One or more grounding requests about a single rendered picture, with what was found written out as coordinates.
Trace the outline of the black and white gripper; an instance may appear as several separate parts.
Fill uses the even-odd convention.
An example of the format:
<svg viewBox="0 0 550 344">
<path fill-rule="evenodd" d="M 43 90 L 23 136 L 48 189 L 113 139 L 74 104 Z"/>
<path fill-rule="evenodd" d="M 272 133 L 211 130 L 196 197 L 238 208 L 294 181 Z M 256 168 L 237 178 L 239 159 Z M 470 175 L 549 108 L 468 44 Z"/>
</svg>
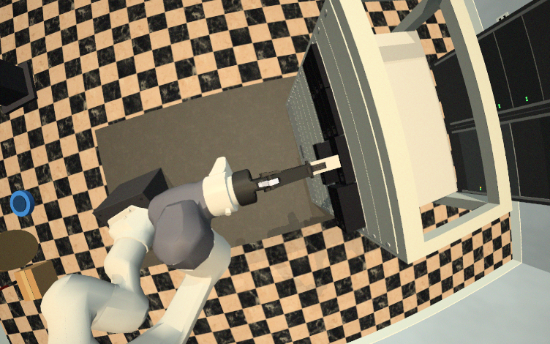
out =
<svg viewBox="0 0 550 344">
<path fill-rule="evenodd" d="M 305 165 L 300 165 L 283 171 L 260 173 L 260 177 L 256 179 L 252 179 L 250 171 L 248 169 L 244 169 L 232 174 L 233 190 L 240 206 L 246 206 L 257 202 L 257 193 L 255 191 L 264 190 L 264 192 L 268 192 L 275 190 L 277 187 L 281 187 L 307 177 L 313 179 L 315 174 L 339 167 L 341 167 L 339 156 L 336 155 L 310 163 L 308 163 L 307 160 L 305 161 Z"/>
</svg>

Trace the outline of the grey storage rack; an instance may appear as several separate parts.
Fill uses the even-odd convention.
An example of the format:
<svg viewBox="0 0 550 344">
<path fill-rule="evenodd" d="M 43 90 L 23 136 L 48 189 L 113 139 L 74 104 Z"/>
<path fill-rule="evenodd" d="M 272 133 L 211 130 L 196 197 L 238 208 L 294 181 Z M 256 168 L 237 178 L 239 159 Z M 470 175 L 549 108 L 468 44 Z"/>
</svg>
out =
<svg viewBox="0 0 550 344">
<path fill-rule="evenodd" d="M 341 167 L 306 178 L 312 202 L 345 233 L 357 231 L 409 264 L 512 211 L 508 167 L 464 0 L 421 0 L 391 33 L 375 35 L 362 5 L 371 1 L 403 0 L 325 0 L 286 108 L 302 165 L 339 156 Z M 467 88 L 487 195 L 457 192 L 416 31 L 438 9 Z M 471 212 L 423 234 L 419 207 L 428 203 Z"/>
</svg>

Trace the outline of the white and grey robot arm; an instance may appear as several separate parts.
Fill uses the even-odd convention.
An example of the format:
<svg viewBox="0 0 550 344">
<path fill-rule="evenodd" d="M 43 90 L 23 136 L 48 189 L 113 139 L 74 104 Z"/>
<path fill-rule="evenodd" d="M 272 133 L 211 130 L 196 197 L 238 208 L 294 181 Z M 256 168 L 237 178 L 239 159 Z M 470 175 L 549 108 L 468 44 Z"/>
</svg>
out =
<svg viewBox="0 0 550 344">
<path fill-rule="evenodd" d="M 55 281 L 40 305 L 48 344 L 99 344 L 92 329 L 137 330 L 149 311 L 140 269 L 152 244 L 159 262 L 186 274 L 163 317 L 126 344 L 186 344 L 231 262 L 230 245 L 211 228 L 211 219 L 238 211 L 232 174 L 220 157 L 206 178 L 160 193 L 148 209 L 131 205 L 109 219 L 114 243 L 104 268 L 111 283 L 82 274 Z"/>
</svg>

